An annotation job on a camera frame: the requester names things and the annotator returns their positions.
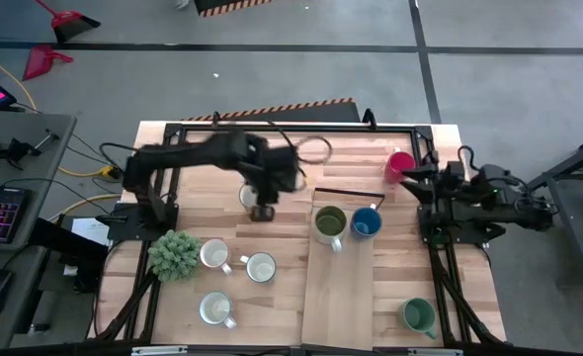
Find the sage green mug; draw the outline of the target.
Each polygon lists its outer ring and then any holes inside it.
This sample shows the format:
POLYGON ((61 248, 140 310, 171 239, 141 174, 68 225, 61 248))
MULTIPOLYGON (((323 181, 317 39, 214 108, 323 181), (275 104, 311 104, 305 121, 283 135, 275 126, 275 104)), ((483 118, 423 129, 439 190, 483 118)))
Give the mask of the sage green mug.
POLYGON ((402 303, 398 309, 399 322, 407 329, 425 334, 436 340, 437 317, 433 306, 421 298, 413 298, 402 303))

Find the red dustpan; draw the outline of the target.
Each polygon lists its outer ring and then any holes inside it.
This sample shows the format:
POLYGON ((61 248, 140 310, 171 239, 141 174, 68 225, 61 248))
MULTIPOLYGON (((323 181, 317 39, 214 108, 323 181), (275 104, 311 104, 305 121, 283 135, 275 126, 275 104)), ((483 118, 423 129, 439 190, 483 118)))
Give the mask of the red dustpan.
POLYGON ((73 57, 53 50, 48 44, 32 47, 24 70, 23 80, 27 81, 50 72, 56 59, 65 63, 74 61, 73 57))

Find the wooden shelf black legs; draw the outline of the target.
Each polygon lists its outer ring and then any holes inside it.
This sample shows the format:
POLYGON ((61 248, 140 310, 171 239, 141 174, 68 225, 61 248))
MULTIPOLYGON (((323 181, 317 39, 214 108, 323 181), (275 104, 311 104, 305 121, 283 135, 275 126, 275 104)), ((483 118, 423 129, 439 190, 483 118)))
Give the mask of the wooden shelf black legs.
POLYGON ((300 342, 326 347, 370 350, 373 347, 373 238, 351 234, 355 210, 375 204, 385 195, 316 188, 311 196, 307 274, 300 342), (336 253, 314 238, 313 218, 323 207, 335 206, 347 216, 343 250, 336 253))

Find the red mug white handle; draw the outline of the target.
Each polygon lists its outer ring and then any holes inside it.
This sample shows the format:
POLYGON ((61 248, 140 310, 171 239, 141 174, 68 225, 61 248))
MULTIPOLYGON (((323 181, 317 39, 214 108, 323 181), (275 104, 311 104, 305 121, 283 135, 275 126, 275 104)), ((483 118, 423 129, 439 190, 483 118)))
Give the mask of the red mug white handle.
POLYGON ((384 181, 388 184, 397 184, 404 179, 404 171, 415 167, 414 157, 395 147, 384 165, 384 181))

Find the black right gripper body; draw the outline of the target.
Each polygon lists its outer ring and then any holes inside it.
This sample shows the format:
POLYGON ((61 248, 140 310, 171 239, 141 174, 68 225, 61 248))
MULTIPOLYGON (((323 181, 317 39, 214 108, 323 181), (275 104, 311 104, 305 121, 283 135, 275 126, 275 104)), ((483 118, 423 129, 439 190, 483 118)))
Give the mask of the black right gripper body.
POLYGON ((464 201, 463 190, 465 170, 460 161, 448 161, 445 169, 438 171, 432 178, 433 203, 442 200, 464 201))

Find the grey desk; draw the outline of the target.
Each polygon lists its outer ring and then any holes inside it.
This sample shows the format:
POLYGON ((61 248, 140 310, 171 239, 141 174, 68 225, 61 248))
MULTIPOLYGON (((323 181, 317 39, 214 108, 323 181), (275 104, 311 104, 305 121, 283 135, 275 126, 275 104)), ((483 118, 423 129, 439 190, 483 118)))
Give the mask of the grey desk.
POLYGON ((0 349, 10 345, 29 298, 37 287, 44 259, 48 256, 47 250, 40 246, 32 246, 19 255, 15 252, 26 244, 31 235, 75 125, 75 118, 64 115, 0 113, 1 143, 15 138, 36 146, 49 132, 59 136, 58 140, 51 139, 42 146, 41 155, 24 157, 20 161, 20 169, 0 159, 0 186, 24 188, 32 192, 16 236, 10 243, 0 243, 0 268, 7 267, 14 272, 7 302, 0 313, 0 349))

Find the artificial green plant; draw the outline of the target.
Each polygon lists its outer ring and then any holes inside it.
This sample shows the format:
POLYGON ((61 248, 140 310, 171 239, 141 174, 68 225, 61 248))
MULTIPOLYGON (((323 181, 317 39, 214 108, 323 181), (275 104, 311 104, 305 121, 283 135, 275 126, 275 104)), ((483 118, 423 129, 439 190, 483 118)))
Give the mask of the artificial green plant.
POLYGON ((168 230, 147 249, 149 268, 161 282, 189 280, 198 269, 202 245, 183 230, 168 230))

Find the black desk clamp mount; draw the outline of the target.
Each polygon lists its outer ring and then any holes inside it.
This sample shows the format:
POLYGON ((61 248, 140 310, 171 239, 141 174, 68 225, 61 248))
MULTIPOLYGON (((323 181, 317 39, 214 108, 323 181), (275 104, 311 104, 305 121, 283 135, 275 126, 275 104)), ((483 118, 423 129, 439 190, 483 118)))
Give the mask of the black desk clamp mount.
POLYGON ((19 141, 16 138, 12 138, 11 142, 6 147, 3 147, 0 143, 0 159, 5 160, 13 168, 22 171, 23 168, 20 165, 20 161, 25 156, 40 156, 42 154, 41 148, 46 143, 60 139, 60 136, 50 129, 46 129, 45 132, 47 133, 47 136, 36 145, 19 141))

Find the blue white floral mug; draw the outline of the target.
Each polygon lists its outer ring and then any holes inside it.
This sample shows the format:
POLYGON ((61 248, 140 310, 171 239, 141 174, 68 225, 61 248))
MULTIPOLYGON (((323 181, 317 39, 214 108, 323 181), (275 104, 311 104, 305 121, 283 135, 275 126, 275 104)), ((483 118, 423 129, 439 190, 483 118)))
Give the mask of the blue white floral mug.
POLYGON ((268 253, 257 252, 251 256, 241 256, 240 261, 246 265, 246 273, 253 282, 267 283, 276 274, 276 261, 268 253))

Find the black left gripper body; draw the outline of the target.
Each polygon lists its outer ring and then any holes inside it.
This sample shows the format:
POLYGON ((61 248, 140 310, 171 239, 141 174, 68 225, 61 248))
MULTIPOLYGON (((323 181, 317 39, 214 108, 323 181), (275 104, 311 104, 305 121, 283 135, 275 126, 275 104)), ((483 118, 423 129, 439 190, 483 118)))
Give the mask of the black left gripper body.
POLYGON ((278 202, 281 192, 295 192, 299 172, 299 158, 293 145, 271 147, 264 137, 247 137, 241 175, 254 192, 257 206, 271 206, 278 202))

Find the grey diamond-pattern mug red rim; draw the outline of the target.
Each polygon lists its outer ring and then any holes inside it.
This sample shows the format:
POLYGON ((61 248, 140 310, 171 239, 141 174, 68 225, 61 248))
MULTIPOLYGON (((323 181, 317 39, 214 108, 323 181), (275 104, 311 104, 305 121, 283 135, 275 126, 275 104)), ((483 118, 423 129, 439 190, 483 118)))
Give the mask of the grey diamond-pattern mug red rim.
POLYGON ((230 275, 230 251, 227 244, 221 239, 210 239, 200 249, 200 260, 209 268, 220 269, 225 275, 230 275))

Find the white paper sheet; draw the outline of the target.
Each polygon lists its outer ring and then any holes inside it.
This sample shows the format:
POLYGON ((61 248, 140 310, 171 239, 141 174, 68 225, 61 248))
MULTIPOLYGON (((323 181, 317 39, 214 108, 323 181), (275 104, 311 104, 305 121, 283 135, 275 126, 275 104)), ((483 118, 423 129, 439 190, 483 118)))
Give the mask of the white paper sheet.
POLYGON ((102 245, 109 245, 109 227, 93 218, 76 218, 72 220, 71 231, 86 239, 102 245))

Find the yellow mug white inside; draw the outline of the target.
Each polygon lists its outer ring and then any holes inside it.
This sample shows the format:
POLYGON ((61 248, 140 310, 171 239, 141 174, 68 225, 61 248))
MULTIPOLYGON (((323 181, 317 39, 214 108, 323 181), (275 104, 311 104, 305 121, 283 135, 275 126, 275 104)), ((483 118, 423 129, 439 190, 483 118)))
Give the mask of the yellow mug white inside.
POLYGON ((239 202, 247 212, 257 205, 258 192, 248 184, 243 184, 239 190, 239 202))

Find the blue mug white handle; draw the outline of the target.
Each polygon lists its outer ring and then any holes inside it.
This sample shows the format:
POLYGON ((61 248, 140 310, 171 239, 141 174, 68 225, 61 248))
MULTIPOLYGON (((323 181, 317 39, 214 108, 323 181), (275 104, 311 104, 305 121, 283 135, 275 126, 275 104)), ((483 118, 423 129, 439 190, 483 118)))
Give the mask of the blue mug white handle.
POLYGON ((382 228, 381 215, 375 204, 355 210, 351 219, 351 234, 355 239, 375 237, 382 228))

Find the red broom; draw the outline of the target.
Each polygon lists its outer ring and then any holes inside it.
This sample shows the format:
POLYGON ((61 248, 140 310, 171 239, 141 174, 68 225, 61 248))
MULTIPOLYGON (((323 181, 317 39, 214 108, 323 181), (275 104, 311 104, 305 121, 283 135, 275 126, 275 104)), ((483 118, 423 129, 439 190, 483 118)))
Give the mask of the red broom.
POLYGON ((34 0, 52 16, 50 26, 59 44, 66 43, 81 34, 99 28, 102 23, 76 11, 56 12, 42 0, 34 0))

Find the red mug white dots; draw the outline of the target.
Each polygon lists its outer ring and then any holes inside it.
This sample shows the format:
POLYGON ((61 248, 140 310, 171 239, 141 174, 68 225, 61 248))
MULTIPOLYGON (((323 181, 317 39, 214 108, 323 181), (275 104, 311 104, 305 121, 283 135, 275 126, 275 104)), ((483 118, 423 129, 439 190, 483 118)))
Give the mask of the red mug white dots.
POLYGON ((199 314, 201 319, 210 325, 224 325, 229 329, 237 326, 232 316, 232 302, 223 292, 206 294, 200 302, 199 314))

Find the black hazard-striped mat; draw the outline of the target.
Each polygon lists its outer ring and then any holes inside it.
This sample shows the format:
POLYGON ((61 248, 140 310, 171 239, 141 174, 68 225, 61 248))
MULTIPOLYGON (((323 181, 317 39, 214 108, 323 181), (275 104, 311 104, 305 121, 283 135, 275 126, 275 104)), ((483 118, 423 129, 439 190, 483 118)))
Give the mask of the black hazard-striped mat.
POLYGON ((220 113, 222 121, 357 123, 361 120, 353 98, 286 104, 220 113))
POLYGON ((273 0, 193 0, 203 18, 268 4, 273 0))

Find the silver aluminium profile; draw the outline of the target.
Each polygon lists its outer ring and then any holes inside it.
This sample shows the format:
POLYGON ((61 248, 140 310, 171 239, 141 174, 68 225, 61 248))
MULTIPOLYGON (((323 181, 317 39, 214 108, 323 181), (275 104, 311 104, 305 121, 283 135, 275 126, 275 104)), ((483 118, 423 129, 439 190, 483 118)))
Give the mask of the silver aluminium profile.
POLYGON ((163 345, 133 347, 130 356, 182 356, 187 354, 187 346, 163 345))
POLYGON ((459 349, 448 348, 408 348, 408 356, 464 356, 459 349))

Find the black table frame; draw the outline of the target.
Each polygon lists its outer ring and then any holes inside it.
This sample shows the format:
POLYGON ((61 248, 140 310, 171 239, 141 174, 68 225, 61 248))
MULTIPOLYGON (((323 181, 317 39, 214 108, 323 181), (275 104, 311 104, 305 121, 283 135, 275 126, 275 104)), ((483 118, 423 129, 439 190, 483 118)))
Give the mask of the black table frame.
POLYGON ((154 287, 142 298, 121 337, 190 347, 303 344, 311 196, 316 188, 328 188, 385 195, 378 208, 383 226, 373 238, 372 348, 441 346, 441 338, 411 331, 397 319, 402 303, 413 298, 433 301, 435 289, 429 252, 416 222, 416 199, 405 189, 386 184, 383 168, 395 147, 411 155, 435 149, 442 160, 453 159, 460 144, 457 127, 251 123, 248 130, 273 146, 296 143, 305 159, 306 187, 281 195, 272 222, 252 222, 239 202, 240 175, 212 166, 167 174, 163 186, 176 192, 178 229, 202 240, 223 240, 230 251, 232 273, 200 265, 190 280, 154 287), (241 256, 257 252, 276 261, 276 274, 267 283, 253 282, 240 261, 241 256), (200 302, 211 292, 229 296, 235 328, 201 319, 200 302))

